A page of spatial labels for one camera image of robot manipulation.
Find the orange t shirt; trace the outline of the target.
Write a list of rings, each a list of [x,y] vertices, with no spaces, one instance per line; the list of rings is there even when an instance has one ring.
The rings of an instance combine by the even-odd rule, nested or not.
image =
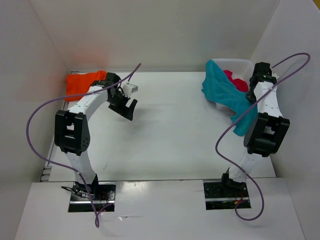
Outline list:
[[[104,80],[106,75],[107,72],[104,70],[85,74],[69,74],[66,77],[66,95],[85,94],[94,81]]]

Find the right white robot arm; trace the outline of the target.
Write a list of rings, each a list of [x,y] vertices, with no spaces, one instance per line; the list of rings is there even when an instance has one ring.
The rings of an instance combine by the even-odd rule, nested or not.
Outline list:
[[[279,150],[289,129],[290,120],[283,117],[278,105],[277,78],[269,63],[255,64],[246,98],[253,104],[264,94],[267,96],[257,104],[257,116],[244,136],[246,152],[238,163],[242,169],[232,166],[222,174],[219,191],[225,197],[245,187],[247,174],[256,164]]]

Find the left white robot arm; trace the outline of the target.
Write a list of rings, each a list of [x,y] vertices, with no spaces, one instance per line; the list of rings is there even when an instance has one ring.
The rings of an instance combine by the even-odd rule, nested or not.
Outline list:
[[[133,120],[137,100],[127,106],[131,95],[138,91],[138,86],[127,82],[120,86],[120,77],[108,72],[105,79],[90,83],[86,95],[67,110],[59,110],[55,114],[54,143],[65,153],[75,172],[75,186],[71,192],[85,196],[88,200],[96,199],[102,192],[98,175],[92,169],[88,147],[91,137],[88,121],[95,111],[104,103],[109,109]]]

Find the pink t shirt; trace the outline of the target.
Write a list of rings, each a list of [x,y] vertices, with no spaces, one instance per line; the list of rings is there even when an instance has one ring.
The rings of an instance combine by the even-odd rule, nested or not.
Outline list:
[[[232,71],[223,70],[223,72],[238,91],[246,93],[249,90],[248,84],[244,80],[240,78],[233,78]]]

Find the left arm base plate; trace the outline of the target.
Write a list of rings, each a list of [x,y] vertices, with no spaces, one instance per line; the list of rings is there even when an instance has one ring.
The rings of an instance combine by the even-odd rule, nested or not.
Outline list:
[[[68,206],[69,213],[89,213],[94,212],[89,195],[86,191],[76,190],[74,184],[72,188],[64,187],[70,192],[70,200]],[[99,213],[114,212],[115,198],[116,198],[116,184],[103,183],[99,185],[99,192],[97,195],[91,195],[94,208]]]

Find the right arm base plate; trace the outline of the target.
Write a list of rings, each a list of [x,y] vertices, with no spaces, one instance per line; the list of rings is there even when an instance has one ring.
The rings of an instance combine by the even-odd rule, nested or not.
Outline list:
[[[220,181],[203,182],[204,199],[206,210],[234,210],[250,209],[251,203],[247,185],[242,189],[222,188]]]

